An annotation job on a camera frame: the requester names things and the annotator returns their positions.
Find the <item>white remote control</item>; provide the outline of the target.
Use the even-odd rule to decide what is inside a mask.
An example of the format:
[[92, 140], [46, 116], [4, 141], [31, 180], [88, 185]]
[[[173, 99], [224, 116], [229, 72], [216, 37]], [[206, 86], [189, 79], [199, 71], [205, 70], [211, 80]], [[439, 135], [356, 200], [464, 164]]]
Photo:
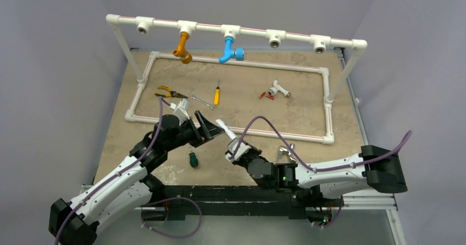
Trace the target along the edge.
[[224, 123], [223, 120], [216, 119], [215, 122], [219, 127], [221, 127], [224, 130], [228, 138], [230, 138], [232, 141], [236, 141], [236, 142], [239, 141], [239, 138], [237, 137], [237, 135]]

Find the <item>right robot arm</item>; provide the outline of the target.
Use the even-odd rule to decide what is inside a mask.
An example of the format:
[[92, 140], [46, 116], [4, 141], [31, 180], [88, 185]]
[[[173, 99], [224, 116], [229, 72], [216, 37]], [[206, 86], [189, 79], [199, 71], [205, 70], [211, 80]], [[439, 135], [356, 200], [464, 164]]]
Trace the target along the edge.
[[399, 148], [391, 151], [372, 145], [361, 152], [339, 160], [315, 164], [274, 164], [261, 155], [261, 150], [245, 143], [237, 154], [238, 140], [228, 145], [225, 158], [247, 170], [262, 189], [292, 192], [309, 189], [308, 197], [316, 205], [346, 193], [374, 189], [380, 193], [403, 193], [406, 181], [398, 156]]

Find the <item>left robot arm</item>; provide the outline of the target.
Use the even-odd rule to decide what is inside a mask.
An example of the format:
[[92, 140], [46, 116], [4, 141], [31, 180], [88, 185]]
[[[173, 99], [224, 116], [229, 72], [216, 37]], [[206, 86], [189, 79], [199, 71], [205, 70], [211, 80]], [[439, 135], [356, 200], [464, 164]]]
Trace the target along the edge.
[[198, 126], [188, 116], [163, 115], [154, 130], [145, 134], [103, 179], [69, 201], [55, 201], [48, 227], [55, 244], [93, 244], [104, 229], [127, 212], [177, 200], [177, 196], [166, 195], [166, 186], [152, 171], [173, 149], [186, 144], [196, 148], [230, 131], [220, 119], [212, 123], [199, 111], [195, 116]]

